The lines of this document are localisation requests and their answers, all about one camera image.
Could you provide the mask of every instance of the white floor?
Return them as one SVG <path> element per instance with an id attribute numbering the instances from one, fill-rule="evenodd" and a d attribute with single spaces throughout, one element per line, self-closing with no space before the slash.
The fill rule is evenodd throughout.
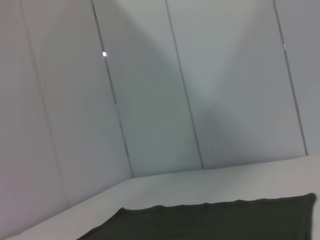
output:
<path id="1" fill-rule="evenodd" d="M 142 209 L 320 193 L 320 155 L 268 163 L 133 178 L 10 240 L 76 240 L 122 207 Z M 320 204 L 313 212 L 320 240 Z"/>

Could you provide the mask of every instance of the green mat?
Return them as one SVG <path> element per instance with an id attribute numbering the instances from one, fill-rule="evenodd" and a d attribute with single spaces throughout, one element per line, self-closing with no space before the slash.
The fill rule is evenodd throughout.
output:
<path id="1" fill-rule="evenodd" d="M 78 240 L 310 240 L 316 195 L 121 208 Z"/>

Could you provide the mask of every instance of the dark green cloth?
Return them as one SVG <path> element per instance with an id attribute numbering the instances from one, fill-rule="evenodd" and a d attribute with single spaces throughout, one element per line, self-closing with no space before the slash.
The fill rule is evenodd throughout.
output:
<path id="1" fill-rule="evenodd" d="M 316 195 L 121 208 L 79 240 L 310 240 Z"/>

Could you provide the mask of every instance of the white room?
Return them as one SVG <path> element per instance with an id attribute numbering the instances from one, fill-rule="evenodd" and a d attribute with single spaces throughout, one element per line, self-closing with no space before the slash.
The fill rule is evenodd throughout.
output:
<path id="1" fill-rule="evenodd" d="M 319 10 L 1 0 L 0 240 L 320 240 Z M 239 203 L 261 213 L 212 220 Z M 153 212 L 174 209 L 190 224 Z M 111 224 L 125 213 L 136 225 Z"/>

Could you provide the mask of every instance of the white wall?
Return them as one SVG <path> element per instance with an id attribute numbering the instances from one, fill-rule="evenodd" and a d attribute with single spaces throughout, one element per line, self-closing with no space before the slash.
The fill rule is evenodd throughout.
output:
<path id="1" fill-rule="evenodd" d="M 272 0 L 168 0 L 206 168 L 305 155 Z"/>
<path id="2" fill-rule="evenodd" d="M 20 10 L 0 1 L 0 239 L 67 207 Z"/>
<path id="3" fill-rule="evenodd" d="M 0 113 L 0 239 L 131 177 L 90 1 L 0 1 Z"/>
<path id="4" fill-rule="evenodd" d="M 320 33 L 318 0 L 277 0 L 308 153 L 320 154 Z"/>
<path id="5" fill-rule="evenodd" d="M 89 0 L 22 0 L 68 201 L 131 178 Z"/>
<path id="6" fill-rule="evenodd" d="M 164 0 L 94 0 L 135 177 L 201 162 Z"/>

